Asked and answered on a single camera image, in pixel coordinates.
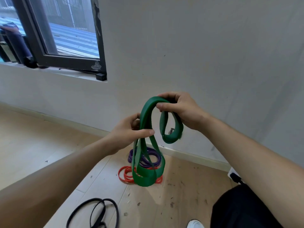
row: blue corrugated roof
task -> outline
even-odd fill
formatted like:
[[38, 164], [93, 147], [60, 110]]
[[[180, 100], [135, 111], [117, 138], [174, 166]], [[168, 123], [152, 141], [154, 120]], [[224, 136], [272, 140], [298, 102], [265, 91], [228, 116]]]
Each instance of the blue corrugated roof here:
[[[0, 17], [1, 25], [9, 22], [15, 23], [20, 33], [25, 35], [19, 19]], [[99, 58], [96, 34], [54, 23], [50, 23], [50, 28], [59, 52], [71, 56]]]

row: person's leg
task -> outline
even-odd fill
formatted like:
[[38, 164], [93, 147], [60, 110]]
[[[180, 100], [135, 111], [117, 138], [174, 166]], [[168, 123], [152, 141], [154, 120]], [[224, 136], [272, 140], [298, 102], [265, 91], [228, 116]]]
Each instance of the person's leg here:
[[204, 226], [199, 220], [194, 219], [188, 223], [187, 228], [204, 228]]
[[210, 228], [282, 228], [246, 184], [224, 193], [214, 204]]

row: white window sill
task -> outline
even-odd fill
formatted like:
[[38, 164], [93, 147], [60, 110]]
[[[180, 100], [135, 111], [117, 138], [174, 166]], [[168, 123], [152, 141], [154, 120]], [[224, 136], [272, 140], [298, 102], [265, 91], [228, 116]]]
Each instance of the white window sill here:
[[28, 68], [22, 64], [18, 64], [18, 63], [0, 62], [0, 66], [2, 66], [2, 65], [3, 66], [14, 66], [14, 67], [19, 67], [19, 68], [23, 68], [23, 69], [31, 69], [31, 70], [35, 70], [38, 72], [48, 72], [48, 73], [70, 76], [70, 77], [75, 77], [75, 78], [81, 78], [81, 79], [86, 79], [86, 80], [91, 80], [91, 81], [108, 82], [108, 81], [97, 80], [95, 75], [93, 75], [93, 74], [87, 74], [87, 73], [82, 73], [79, 71], [68, 70], [68, 69], [63, 69], [63, 68], [49, 67], [46, 69], [39, 69], [39, 68], [32, 69], [32, 68]]

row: green resistance band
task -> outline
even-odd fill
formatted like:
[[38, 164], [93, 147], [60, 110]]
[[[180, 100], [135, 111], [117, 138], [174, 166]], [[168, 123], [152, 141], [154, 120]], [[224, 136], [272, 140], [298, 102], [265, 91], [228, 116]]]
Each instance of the green resistance band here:
[[[152, 122], [151, 122], [152, 110], [159, 102], [171, 103], [168, 100], [161, 97], [150, 98], [143, 106], [143, 109], [140, 114], [140, 128], [139, 128], [140, 130], [152, 129]], [[184, 129], [183, 123], [181, 122], [180, 117], [177, 115], [177, 113], [173, 112], [172, 115], [175, 120], [175, 129], [172, 134], [165, 134], [166, 125], [168, 122], [168, 112], [163, 111], [159, 121], [159, 128], [161, 131], [162, 138], [164, 142], [168, 144], [176, 142], [181, 137], [181, 134]], [[141, 138], [134, 141], [134, 145], [133, 145], [134, 154], [132, 158], [132, 176], [134, 182], [139, 186], [153, 185], [156, 179], [162, 176], [165, 168], [165, 158], [158, 148], [154, 135], [150, 137], [150, 141], [156, 152], [158, 152], [162, 157], [162, 160], [160, 167], [158, 169], [154, 169], [154, 165], [147, 153], [147, 145], [145, 139]], [[147, 158], [147, 160], [150, 162], [153, 168], [152, 170], [145, 169], [139, 165], [140, 158], [142, 157], [142, 155], [144, 155]]]

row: person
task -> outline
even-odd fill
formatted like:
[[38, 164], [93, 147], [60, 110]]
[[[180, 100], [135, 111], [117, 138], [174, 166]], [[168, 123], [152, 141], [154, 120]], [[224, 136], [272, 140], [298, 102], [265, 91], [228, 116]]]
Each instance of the person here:
[[[158, 96], [160, 111], [176, 112], [185, 126], [201, 132], [246, 184], [230, 189], [213, 206], [211, 227], [304, 227], [304, 169], [202, 110], [188, 93]], [[137, 130], [131, 115], [101, 140], [0, 191], [0, 227], [42, 228], [82, 179], [107, 155], [154, 134]], [[203, 225], [189, 222], [188, 227]]]

